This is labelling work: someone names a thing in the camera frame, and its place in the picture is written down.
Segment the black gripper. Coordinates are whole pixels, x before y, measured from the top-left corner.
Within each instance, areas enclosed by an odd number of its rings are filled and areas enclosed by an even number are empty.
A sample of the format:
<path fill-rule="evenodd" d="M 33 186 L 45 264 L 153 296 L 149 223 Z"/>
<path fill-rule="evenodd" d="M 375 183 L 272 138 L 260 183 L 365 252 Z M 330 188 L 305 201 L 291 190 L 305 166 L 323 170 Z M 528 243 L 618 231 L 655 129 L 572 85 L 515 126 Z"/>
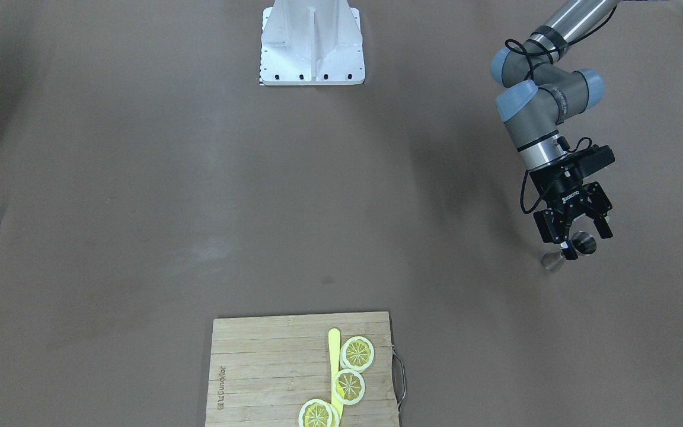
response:
<path fill-rule="evenodd" d="M 593 174 L 586 161 L 560 161 L 531 171 L 529 177 L 536 187 L 540 202 L 547 208 L 533 207 L 533 219 L 543 243 L 560 245 L 570 240 L 574 221 L 586 216 L 603 240 L 614 236 L 609 225 L 613 205 L 599 182 L 585 184 Z"/>

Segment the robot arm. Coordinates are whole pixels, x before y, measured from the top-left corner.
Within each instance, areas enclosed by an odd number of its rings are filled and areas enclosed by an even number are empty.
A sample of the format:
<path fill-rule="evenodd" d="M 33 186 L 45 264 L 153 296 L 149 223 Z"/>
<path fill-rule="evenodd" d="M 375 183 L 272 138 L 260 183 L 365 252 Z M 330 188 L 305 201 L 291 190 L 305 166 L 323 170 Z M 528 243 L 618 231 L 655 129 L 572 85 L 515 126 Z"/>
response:
<path fill-rule="evenodd" d="M 613 236 L 612 203 L 601 184 L 590 181 L 614 163 L 612 149 L 589 137 L 571 146 L 559 130 L 602 100 L 604 80 L 594 70 L 565 71 L 557 62 L 601 29 L 617 6 L 616 1 L 568 1 L 525 41 L 506 40 L 491 62 L 491 77 L 505 89 L 496 108 L 525 168 L 521 210 L 533 216 L 545 243 L 558 246 L 542 257 L 548 270 L 596 251 L 593 236 L 571 230 L 580 217 L 593 222 L 602 240 Z"/>

